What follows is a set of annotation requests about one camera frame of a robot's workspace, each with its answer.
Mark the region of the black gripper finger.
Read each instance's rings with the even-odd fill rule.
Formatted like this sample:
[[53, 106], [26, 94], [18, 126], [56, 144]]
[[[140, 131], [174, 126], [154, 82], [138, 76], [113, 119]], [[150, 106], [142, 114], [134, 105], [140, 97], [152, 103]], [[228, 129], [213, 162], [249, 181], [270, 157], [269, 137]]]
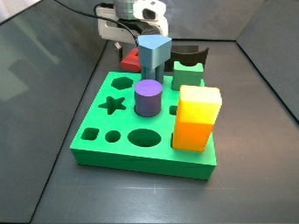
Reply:
[[154, 35], [160, 33], [160, 30], [145, 22], [138, 23], [138, 28], [141, 35]]

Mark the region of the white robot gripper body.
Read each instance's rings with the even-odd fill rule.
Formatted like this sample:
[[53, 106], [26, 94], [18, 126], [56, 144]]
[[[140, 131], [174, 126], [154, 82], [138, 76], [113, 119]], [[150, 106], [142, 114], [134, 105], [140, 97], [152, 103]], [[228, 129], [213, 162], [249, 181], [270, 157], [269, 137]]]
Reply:
[[94, 8], [98, 36], [102, 39], [133, 44], [140, 34], [138, 23], [154, 26], [168, 35], [165, 3], [160, 0], [113, 0]]

